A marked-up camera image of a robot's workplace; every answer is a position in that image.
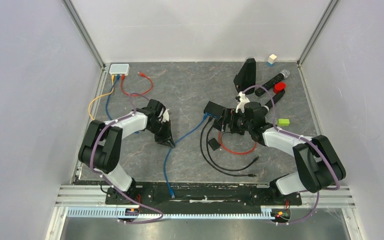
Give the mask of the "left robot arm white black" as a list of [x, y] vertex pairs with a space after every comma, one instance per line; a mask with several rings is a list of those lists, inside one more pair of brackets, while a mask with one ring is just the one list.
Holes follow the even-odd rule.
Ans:
[[122, 141], [140, 131], [154, 134], [157, 144], [175, 147], [169, 111], [160, 101], [151, 99], [147, 106], [120, 118], [91, 121], [78, 151], [78, 160], [109, 180], [118, 189], [117, 196], [125, 204], [136, 200], [137, 191], [132, 187], [134, 179], [120, 164]]

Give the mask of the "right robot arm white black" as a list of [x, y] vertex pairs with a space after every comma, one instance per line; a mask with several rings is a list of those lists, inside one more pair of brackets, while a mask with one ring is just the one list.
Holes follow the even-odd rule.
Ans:
[[258, 102], [248, 102], [236, 110], [209, 101], [203, 112], [216, 119], [219, 131], [249, 133], [254, 142], [294, 157], [297, 171], [270, 183], [268, 196], [273, 203], [282, 204], [292, 193], [337, 189], [346, 170], [330, 140], [324, 135], [302, 136], [274, 126], [266, 121], [268, 111], [269, 107]]

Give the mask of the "black network switch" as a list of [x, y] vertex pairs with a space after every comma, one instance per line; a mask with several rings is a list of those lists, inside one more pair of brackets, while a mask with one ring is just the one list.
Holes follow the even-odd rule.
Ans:
[[224, 106], [221, 106], [215, 102], [209, 101], [205, 106], [203, 113], [215, 119], [220, 119], [223, 117], [225, 111], [226, 111], [226, 108]]

